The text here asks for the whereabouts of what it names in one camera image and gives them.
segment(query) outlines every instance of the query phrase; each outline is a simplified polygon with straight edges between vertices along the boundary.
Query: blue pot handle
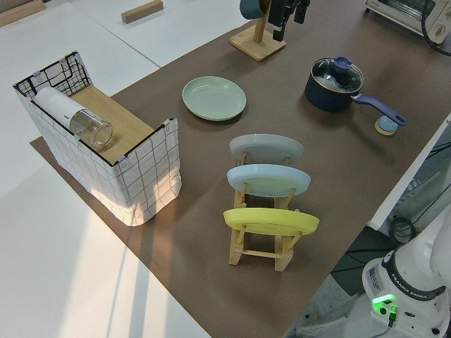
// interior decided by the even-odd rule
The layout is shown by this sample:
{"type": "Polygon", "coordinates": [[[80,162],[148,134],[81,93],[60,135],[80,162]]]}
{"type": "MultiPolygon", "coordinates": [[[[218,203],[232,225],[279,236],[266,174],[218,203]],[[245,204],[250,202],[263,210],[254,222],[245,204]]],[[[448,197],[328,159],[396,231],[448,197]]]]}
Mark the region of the blue pot handle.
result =
{"type": "Polygon", "coordinates": [[[385,103],[379,101],[378,99],[372,96],[358,94],[356,96],[351,96],[351,98],[355,101],[356,104],[368,104],[376,108],[383,115],[387,116],[389,119],[393,120],[398,125],[407,124],[407,120],[405,118],[403,118],[400,114],[396,113],[385,103]]]}

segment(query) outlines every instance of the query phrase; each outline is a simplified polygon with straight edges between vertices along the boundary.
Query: green light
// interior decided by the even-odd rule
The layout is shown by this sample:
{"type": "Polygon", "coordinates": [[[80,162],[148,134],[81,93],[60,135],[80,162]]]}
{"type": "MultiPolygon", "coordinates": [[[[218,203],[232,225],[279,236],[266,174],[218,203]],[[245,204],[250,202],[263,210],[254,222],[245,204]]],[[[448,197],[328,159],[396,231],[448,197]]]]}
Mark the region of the green light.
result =
{"type": "Polygon", "coordinates": [[[383,307],[383,305],[388,305],[395,301],[395,296],[392,294],[386,294],[385,296],[380,296],[378,298],[373,299],[373,307],[374,310],[379,313],[380,309],[383,307]]]}

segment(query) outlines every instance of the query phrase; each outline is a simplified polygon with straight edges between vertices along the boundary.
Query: yellow plate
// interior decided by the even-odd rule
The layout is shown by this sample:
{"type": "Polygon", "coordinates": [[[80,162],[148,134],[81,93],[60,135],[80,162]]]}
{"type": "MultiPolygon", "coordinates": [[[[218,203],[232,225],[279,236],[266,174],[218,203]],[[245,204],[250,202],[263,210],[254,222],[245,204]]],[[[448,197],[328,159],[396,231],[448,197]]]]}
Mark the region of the yellow plate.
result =
{"type": "Polygon", "coordinates": [[[280,236],[311,234],[319,224],[318,218],[307,213],[271,208],[230,209],[224,212],[224,220],[236,230],[246,225],[246,232],[280,236]]]}

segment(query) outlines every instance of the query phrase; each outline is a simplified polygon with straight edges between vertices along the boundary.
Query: bottle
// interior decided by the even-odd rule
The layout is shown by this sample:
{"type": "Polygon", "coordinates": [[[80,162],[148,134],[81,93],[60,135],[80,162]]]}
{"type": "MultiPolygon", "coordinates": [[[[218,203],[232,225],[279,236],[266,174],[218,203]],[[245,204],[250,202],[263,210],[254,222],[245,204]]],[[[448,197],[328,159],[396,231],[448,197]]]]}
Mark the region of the bottle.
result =
{"type": "Polygon", "coordinates": [[[92,148],[100,149],[111,140],[111,123],[57,89],[42,88],[33,101],[92,148]]]}

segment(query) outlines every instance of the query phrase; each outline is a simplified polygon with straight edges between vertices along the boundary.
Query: toaster oven knob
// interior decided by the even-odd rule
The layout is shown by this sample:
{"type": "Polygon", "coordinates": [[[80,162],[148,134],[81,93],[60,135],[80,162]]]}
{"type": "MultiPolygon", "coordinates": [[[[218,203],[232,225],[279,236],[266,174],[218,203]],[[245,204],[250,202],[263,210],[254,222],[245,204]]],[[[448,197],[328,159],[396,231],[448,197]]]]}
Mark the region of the toaster oven knob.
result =
{"type": "Polygon", "coordinates": [[[436,30],[435,30],[435,35],[441,35],[446,31],[446,28],[444,25],[438,25],[436,30]]]}

